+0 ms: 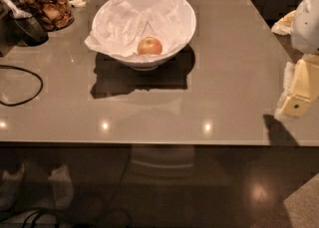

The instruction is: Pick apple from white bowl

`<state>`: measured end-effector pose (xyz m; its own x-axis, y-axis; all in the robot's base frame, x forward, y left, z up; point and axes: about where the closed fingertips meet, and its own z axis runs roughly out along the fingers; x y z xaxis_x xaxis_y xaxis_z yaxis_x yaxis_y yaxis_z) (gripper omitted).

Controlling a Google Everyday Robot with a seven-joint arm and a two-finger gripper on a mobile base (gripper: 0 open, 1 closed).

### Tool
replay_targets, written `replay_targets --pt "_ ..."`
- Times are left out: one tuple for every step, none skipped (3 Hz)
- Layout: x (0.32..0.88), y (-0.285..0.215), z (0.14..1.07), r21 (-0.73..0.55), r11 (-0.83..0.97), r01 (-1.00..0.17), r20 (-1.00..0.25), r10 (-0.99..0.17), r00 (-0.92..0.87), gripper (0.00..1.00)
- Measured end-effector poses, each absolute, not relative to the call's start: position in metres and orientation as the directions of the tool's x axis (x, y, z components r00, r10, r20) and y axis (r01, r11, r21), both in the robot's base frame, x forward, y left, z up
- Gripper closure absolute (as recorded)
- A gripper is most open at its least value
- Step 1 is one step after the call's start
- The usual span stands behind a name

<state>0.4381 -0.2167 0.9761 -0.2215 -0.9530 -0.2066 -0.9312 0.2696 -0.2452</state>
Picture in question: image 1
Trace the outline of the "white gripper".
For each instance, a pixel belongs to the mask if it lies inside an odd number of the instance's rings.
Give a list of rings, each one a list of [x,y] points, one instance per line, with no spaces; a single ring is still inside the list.
[[[319,98],[319,0],[303,0],[297,7],[291,32],[292,47],[305,54],[284,70],[280,112],[300,117]]]

